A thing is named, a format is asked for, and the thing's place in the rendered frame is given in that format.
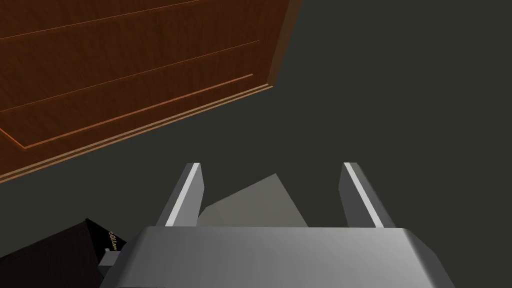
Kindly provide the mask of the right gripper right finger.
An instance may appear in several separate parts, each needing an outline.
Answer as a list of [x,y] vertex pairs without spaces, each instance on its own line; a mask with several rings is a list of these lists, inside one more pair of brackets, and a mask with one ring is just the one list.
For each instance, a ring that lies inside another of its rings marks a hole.
[[396,226],[356,162],[342,164],[338,191],[349,227],[394,228]]

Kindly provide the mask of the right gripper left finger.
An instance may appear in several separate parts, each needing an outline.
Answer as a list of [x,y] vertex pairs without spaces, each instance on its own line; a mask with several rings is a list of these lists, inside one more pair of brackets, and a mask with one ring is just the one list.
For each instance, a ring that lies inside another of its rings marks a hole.
[[157,226],[195,227],[204,196],[201,164],[185,165],[172,193],[156,222]]

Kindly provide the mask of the brown wooden door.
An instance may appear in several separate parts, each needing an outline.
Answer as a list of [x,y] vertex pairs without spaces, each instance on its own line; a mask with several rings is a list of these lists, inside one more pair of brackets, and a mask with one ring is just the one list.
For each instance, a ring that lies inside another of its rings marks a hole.
[[274,86],[303,0],[0,0],[0,184]]

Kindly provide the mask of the dark brown box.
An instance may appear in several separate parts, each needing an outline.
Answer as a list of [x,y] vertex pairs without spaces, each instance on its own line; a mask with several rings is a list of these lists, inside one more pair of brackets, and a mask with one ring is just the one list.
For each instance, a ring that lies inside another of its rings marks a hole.
[[0,257],[0,288],[100,288],[104,254],[126,243],[87,218]]

